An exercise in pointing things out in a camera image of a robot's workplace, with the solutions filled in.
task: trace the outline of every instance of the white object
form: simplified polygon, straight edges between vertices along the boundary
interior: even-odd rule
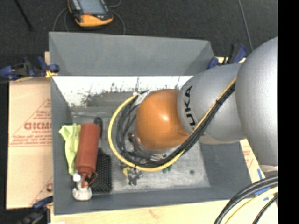
[[[93,196],[93,193],[90,187],[81,187],[81,183],[81,181],[77,182],[77,188],[74,188],[72,192],[73,197],[78,201],[87,201]]]
[[[74,180],[74,182],[81,181],[81,175],[79,173],[77,173],[77,172],[74,173],[73,180]]]

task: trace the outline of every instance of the clamp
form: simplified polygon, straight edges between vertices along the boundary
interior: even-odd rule
[[[56,64],[47,65],[44,59],[39,56],[37,58],[39,67],[36,68],[29,61],[28,57],[25,57],[21,63],[16,65],[9,65],[0,70],[0,76],[9,79],[10,81],[16,81],[26,77],[50,77],[57,75],[60,68]]]

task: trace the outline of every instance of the black floor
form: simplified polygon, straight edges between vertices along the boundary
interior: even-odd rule
[[[18,63],[24,55],[36,57],[48,48],[48,32],[55,18],[66,7],[66,0],[18,0],[29,22],[30,31],[14,0],[0,0],[0,68]],[[278,0],[240,0],[248,25],[252,48],[278,35]],[[110,4],[118,0],[107,0]],[[244,20],[237,0],[122,0],[115,8],[128,35],[162,36],[209,40],[217,56],[228,56],[231,44],[250,50]],[[122,34],[116,19],[97,31],[84,31],[71,16],[70,31]],[[65,30],[64,20],[56,30]],[[0,223],[13,223],[28,210],[4,210],[7,162],[7,85],[0,84]]]

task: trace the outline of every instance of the cable bundle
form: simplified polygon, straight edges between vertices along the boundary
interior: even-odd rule
[[[273,176],[273,177],[269,177],[269,178],[265,178],[262,179],[258,182],[255,182],[247,187],[245,187],[243,190],[241,190],[240,192],[238,192],[235,196],[233,196],[230,201],[227,203],[227,205],[224,207],[224,209],[222,210],[222,212],[219,214],[219,216],[217,217],[217,219],[215,220],[214,224],[220,224],[221,221],[224,219],[224,217],[229,213],[229,211],[235,207],[239,202],[241,202],[242,200],[244,200],[245,198],[248,198],[250,196],[252,196],[253,194],[255,194],[256,192],[259,192],[263,189],[268,189],[269,190],[259,194],[258,196],[252,198],[251,200],[249,200],[248,202],[246,202],[245,204],[243,204],[241,207],[239,207],[226,221],[225,224],[228,224],[229,222],[231,222],[231,220],[238,214],[240,213],[242,210],[244,210],[245,208],[254,205],[255,203],[263,200],[264,198],[273,195],[275,193],[277,193],[265,206],[264,208],[262,208],[262,210],[260,211],[260,213],[257,215],[257,217],[255,218],[255,220],[253,221],[253,224],[256,224],[260,217],[263,215],[263,213],[267,210],[267,208],[276,201],[276,199],[278,198],[278,176]]]
[[[160,160],[160,161],[148,161],[144,163],[144,159],[142,161],[139,161],[138,159],[134,158],[136,157],[136,154],[133,152],[128,152],[125,147],[125,135],[130,126],[132,125],[133,121],[135,120],[135,116],[130,118],[130,113],[137,107],[137,105],[133,106],[135,103],[135,100],[138,98],[138,95],[132,96],[129,99],[127,99],[124,103],[122,103],[118,109],[113,114],[109,128],[108,128],[108,141],[109,145],[111,147],[111,150],[114,152],[114,154],[125,164],[132,168],[137,168],[142,171],[158,171],[162,170],[164,168],[169,167],[172,165],[180,156],[182,156],[184,153],[186,153],[190,148],[194,146],[194,144],[199,140],[199,138],[202,136],[206,128],[208,127],[209,123],[211,122],[212,118],[220,108],[220,106],[223,104],[223,102],[235,91],[235,81],[236,77],[231,81],[231,83],[226,87],[226,89],[220,94],[219,98],[215,100],[215,102],[212,104],[212,106],[209,108],[209,110],[206,112],[206,114],[203,116],[201,121],[197,124],[194,131],[191,133],[189,138],[180,145],[175,151],[173,151],[170,155],[168,155],[166,158]],[[120,150],[120,153],[115,149],[114,144],[112,142],[112,128],[113,123],[117,117],[117,115],[122,111],[120,114],[120,119],[117,125],[116,130],[116,142],[117,146]],[[123,124],[125,120],[127,120],[125,128],[123,128]]]

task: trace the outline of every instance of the kuka logo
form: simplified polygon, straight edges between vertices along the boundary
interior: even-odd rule
[[[191,119],[191,123],[189,123],[190,124],[190,126],[192,126],[192,128],[194,129],[194,126],[195,126],[195,121],[194,121],[194,118],[193,118],[193,115],[192,115],[192,113],[191,113],[191,108],[190,108],[190,90],[191,90],[191,88],[192,88],[192,85],[186,90],[186,92],[185,92],[185,96],[186,97],[188,97],[188,101],[186,102],[186,101],[184,101],[184,103],[185,103],[185,112],[187,113],[186,114],[186,117],[188,118],[188,119]]]
[[[28,122],[24,124],[24,129],[26,130],[36,130],[36,129],[52,129],[52,123],[50,122]]]

